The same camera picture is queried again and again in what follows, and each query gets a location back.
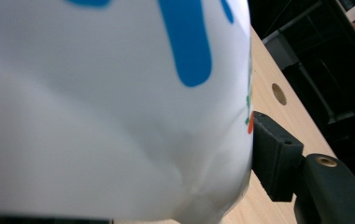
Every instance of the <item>hole in table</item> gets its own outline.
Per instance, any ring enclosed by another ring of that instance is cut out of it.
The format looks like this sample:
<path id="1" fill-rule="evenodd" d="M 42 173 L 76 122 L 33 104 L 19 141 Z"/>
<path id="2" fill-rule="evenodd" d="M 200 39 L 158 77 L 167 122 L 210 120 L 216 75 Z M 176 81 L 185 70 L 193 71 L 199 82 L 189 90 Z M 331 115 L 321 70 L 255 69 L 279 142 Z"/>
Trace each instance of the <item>hole in table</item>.
<path id="1" fill-rule="evenodd" d="M 273 93 L 274 93 L 275 97 L 277 98 L 277 100 L 282 105 L 286 105 L 288 102 L 286 100 L 285 93 L 283 93 L 283 90 L 276 83 L 274 83 L 272 85 L 272 88 L 273 88 Z"/>

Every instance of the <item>black plastic part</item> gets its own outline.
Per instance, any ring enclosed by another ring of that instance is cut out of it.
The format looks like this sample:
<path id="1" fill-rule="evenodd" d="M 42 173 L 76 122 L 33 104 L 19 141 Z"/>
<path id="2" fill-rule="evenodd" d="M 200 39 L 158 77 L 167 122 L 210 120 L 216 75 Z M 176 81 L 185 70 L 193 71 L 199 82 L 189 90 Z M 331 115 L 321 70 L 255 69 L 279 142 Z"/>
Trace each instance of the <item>black plastic part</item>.
<path id="1" fill-rule="evenodd" d="M 335 165 L 324 165 L 320 158 L 333 161 Z M 303 163 L 302 175 L 309 194 L 297 193 L 295 213 L 298 223 L 355 223 L 355 176 L 343 162 L 312 154 Z M 320 221 L 309 220 L 314 205 Z"/>
<path id="2" fill-rule="evenodd" d="M 303 144 L 265 114 L 254 112 L 252 169 L 273 202 L 291 202 Z"/>

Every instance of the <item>white plastic object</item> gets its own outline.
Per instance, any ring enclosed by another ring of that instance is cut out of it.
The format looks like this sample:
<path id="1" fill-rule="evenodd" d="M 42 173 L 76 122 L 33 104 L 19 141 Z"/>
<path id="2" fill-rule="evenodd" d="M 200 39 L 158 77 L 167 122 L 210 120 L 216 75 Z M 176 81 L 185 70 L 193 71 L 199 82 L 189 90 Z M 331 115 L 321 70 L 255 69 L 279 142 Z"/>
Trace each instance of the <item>white plastic object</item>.
<path id="1" fill-rule="evenodd" d="M 0 0 L 0 214 L 219 223 L 249 32 L 241 0 Z"/>

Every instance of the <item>blue marking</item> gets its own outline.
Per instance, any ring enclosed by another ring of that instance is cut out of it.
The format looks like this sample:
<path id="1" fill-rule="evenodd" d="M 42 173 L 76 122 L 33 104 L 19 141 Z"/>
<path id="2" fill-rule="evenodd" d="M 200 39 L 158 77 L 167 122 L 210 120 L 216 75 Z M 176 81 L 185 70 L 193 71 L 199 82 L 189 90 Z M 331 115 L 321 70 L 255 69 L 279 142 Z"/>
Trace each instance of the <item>blue marking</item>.
<path id="1" fill-rule="evenodd" d="M 66 0 L 84 7 L 106 7 L 112 0 Z"/>
<path id="2" fill-rule="evenodd" d="M 204 83 L 212 60 L 201 0 L 159 0 L 177 74 L 187 87 Z"/>
<path id="3" fill-rule="evenodd" d="M 221 0 L 221 4 L 223 5 L 224 13 L 230 23 L 234 22 L 233 12 L 230 9 L 230 6 L 227 3 L 227 0 Z"/>

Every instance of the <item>wooden table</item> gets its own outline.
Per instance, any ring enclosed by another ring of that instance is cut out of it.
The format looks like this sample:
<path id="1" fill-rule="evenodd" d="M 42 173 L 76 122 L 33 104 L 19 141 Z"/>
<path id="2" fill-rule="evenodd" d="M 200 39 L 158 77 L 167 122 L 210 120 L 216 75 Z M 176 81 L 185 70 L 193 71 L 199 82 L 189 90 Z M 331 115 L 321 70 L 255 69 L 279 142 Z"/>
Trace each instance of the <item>wooden table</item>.
<path id="1" fill-rule="evenodd" d="M 305 145 L 304 155 L 322 153 L 333 156 L 333 152 L 312 118 L 309 117 L 261 39 L 253 30 L 252 61 L 254 109 L 267 114 L 299 139 Z M 277 84 L 285 95 L 285 105 L 277 100 L 272 88 L 273 84 Z M 133 224 L 134 222 L 115 221 L 114 223 Z M 176 224 L 172 220 L 138 223 Z M 296 223 L 293 203 L 272 203 L 261 186 L 259 179 L 252 173 L 247 194 L 223 220 L 223 224 L 237 223 Z"/>

